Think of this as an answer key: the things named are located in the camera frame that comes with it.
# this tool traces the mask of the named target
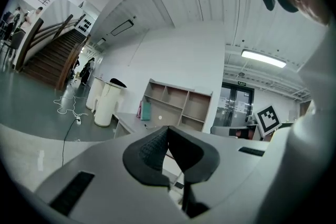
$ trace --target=doorway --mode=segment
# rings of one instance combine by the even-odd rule
[[[254,89],[222,83],[214,126],[246,126],[252,114]]]

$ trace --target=cylindrical bin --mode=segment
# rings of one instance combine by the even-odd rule
[[[100,78],[95,77],[95,79],[93,80],[89,95],[88,95],[88,100],[86,101],[86,107],[88,109],[90,110],[93,109],[95,105],[96,96],[101,96],[104,86],[105,86],[105,81],[103,81]]]
[[[122,87],[113,83],[105,83],[94,117],[96,125],[101,127],[110,125],[121,89]]]

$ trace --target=book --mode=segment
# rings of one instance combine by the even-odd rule
[[[140,120],[149,121],[151,119],[151,104],[148,102],[141,102]]]

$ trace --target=wooden staircase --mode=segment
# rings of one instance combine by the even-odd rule
[[[72,49],[85,38],[86,36],[73,29],[52,40],[29,59],[23,67],[23,73],[56,87]]]

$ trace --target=exit sign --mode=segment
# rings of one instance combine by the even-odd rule
[[[238,85],[240,85],[240,86],[246,86],[246,83],[245,83],[245,82],[238,81]]]

